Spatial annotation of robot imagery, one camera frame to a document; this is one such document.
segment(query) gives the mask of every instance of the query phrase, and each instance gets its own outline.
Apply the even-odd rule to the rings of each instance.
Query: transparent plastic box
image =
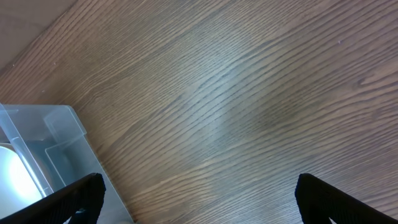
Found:
[[[133,223],[70,106],[0,104],[0,127],[0,143],[12,145],[42,197],[100,173],[106,193],[98,223]]]

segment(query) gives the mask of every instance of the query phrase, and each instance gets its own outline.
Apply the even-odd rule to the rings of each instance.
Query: wooden table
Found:
[[[302,172],[398,218],[397,10],[78,1],[1,72],[0,101],[72,105],[142,223],[300,223]]]

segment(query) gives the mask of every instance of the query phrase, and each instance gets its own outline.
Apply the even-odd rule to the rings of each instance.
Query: white object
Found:
[[[42,199],[19,156],[0,146],[0,218]]]

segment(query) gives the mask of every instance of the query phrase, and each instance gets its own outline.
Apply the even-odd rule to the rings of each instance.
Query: clear plastic container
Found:
[[[106,185],[98,223],[133,223],[70,106],[0,104],[0,127],[0,143],[12,145],[43,197],[97,172]]]

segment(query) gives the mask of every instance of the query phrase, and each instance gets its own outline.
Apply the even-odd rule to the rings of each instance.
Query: white round object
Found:
[[[0,146],[0,219],[42,199],[19,156]]]

